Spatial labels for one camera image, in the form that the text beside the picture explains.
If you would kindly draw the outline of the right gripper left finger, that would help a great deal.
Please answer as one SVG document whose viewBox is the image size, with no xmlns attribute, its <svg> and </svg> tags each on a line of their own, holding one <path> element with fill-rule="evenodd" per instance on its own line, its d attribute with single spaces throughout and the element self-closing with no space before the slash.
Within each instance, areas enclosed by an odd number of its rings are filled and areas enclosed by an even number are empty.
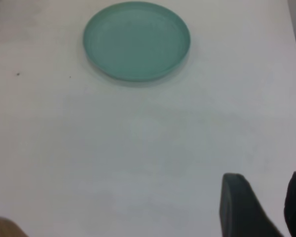
<svg viewBox="0 0 296 237">
<path fill-rule="evenodd" d="M 281 237 L 241 174 L 222 177 L 220 222 L 223 237 Z"/>
</svg>

